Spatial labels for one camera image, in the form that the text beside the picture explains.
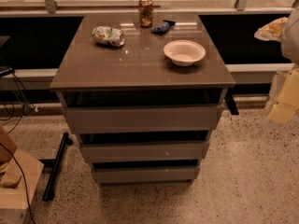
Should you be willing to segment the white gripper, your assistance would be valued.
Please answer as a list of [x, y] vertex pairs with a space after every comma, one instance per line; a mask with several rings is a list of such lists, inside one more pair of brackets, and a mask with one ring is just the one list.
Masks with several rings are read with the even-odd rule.
[[[259, 28], [254, 37], [262, 41], [281, 40], [287, 22], [282, 17]], [[296, 63], [289, 71], [278, 71], [269, 92], [268, 113], [266, 119], [276, 125], [287, 123], [299, 109], [299, 65]]]

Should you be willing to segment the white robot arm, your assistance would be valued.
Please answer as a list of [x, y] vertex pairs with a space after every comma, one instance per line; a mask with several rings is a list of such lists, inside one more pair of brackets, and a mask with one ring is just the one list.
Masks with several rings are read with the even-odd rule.
[[299, 8], [259, 28], [254, 37], [280, 43], [282, 55], [293, 63], [288, 72], [277, 72], [265, 106], [264, 121], [272, 126], [287, 123], [299, 109]]

